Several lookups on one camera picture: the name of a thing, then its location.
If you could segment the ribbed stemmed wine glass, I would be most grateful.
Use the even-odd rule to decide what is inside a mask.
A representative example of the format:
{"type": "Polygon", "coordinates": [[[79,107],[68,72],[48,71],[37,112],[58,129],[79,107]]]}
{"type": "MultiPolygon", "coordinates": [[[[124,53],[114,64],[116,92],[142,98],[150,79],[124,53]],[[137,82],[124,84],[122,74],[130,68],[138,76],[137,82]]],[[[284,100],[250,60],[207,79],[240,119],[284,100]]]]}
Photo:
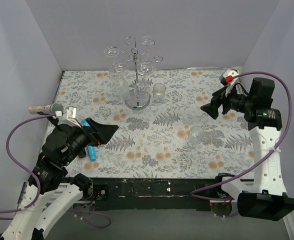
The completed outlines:
{"type": "Polygon", "coordinates": [[[126,101],[130,98],[130,90],[129,90],[129,84],[126,81],[126,76],[129,71],[129,66],[125,62],[120,62],[119,65],[122,67],[123,71],[121,74],[121,79],[118,84],[119,88],[119,99],[122,101],[126,101]]]}

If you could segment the clear wine glass back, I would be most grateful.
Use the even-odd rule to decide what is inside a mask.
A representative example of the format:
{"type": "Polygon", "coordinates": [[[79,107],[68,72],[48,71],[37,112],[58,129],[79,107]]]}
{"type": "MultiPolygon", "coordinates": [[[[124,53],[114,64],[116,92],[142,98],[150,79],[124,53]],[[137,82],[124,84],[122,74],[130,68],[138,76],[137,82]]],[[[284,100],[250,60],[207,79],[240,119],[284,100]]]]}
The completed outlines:
{"type": "Polygon", "coordinates": [[[140,39],[140,44],[143,46],[143,51],[140,54],[143,62],[149,61],[149,51],[155,46],[155,39],[150,35],[145,35],[140,39]]]}

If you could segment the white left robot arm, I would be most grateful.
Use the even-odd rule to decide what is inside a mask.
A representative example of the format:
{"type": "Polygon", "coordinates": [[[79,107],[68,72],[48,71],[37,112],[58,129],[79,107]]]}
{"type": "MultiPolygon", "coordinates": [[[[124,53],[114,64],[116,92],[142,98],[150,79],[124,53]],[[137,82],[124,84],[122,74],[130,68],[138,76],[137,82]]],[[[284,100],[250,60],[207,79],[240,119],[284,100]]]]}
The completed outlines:
{"type": "Polygon", "coordinates": [[[88,125],[74,126],[58,124],[51,116],[48,119],[55,127],[42,146],[37,163],[30,171],[25,194],[18,208],[12,211],[15,216],[0,234],[0,240],[43,240],[75,202],[90,199],[94,193],[93,181],[79,173],[58,198],[47,204],[67,175],[66,167],[79,153],[88,146],[106,145],[119,128],[91,118],[86,119],[88,125]]]}

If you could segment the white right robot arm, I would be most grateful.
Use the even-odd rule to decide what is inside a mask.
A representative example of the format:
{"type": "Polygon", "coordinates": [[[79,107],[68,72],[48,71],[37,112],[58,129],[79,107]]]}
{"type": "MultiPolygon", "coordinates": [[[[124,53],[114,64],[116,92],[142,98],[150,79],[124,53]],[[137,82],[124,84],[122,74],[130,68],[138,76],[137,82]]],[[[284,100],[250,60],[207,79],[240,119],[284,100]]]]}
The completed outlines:
{"type": "Polygon", "coordinates": [[[240,179],[228,173],[220,173],[220,182],[213,186],[219,199],[227,196],[237,202],[241,216],[278,221],[294,210],[294,198],[288,197],[280,167],[281,113],[271,108],[274,81],[255,77],[250,91],[239,94],[231,77],[224,81],[223,88],[214,92],[210,103],[201,106],[213,119],[229,110],[242,113],[248,123],[249,136],[254,151],[254,181],[248,187],[240,179]]]}

